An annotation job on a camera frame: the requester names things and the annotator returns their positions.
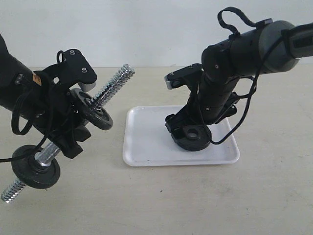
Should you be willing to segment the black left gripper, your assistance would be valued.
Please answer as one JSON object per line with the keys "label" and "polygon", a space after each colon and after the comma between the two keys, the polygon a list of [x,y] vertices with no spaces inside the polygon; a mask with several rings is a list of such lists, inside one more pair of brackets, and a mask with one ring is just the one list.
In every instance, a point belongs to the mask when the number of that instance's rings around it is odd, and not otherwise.
{"label": "black left gripper", "polygon": [[59,71],[59,68],[46,68],[34,72],[42,81],[39,107],[47,111],[34,126],[42,133],[48,133],[48,139],[57,144],[64,156],[74,159],[82,152],[77,142],[84,142],[91,133],[74,107],[71,89],[60,84]]}

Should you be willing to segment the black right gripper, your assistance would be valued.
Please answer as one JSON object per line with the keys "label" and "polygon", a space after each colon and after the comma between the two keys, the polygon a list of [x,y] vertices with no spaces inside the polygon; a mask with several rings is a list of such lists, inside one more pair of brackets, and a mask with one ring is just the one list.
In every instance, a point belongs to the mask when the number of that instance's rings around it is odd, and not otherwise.
{"label": "black right gripper", "polygon": [[185,126],[217,124],[237,113],[237,108],[233,107],[237,103],[237,93],[233,91],[237,78],[225,84],[209,78],[201,78],[197,83],[188,81],[187,84],[191,90],[186,105],[165,118],[165,126],[174,139],[191,140],[184,131]]}

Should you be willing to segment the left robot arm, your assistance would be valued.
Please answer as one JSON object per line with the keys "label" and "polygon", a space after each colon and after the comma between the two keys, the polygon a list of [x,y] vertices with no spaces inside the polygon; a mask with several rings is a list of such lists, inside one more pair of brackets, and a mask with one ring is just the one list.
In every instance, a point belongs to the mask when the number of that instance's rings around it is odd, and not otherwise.
{"label": "left robot arm", "polygon": [[79,84],[91,90],[97,75],[79,50],[61,54],[62,61],[32,71],[9,53],[1,38],[0,105],[12,112],[14,134],[25,135],[34,127],[73,159],[83,151],[78,143],[91,134],[83,126],[70,88]]}

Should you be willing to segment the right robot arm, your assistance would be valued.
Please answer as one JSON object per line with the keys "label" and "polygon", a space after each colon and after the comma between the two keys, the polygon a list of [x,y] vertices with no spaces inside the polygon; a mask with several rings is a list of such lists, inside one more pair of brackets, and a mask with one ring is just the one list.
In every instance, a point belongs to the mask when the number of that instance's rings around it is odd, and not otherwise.
{"label": "right robot arm", "polygon": [[260,75],[289,71],[312,54],[312,24],[294,26],[287,21],[262,23],[208,46],[201,63],[165,76],[168,89],[190,90],[186,105],[166,117],[167,130],[185,148],[209,145],[213,141],[209,125],[236,114],[239,100],[250,103]]}

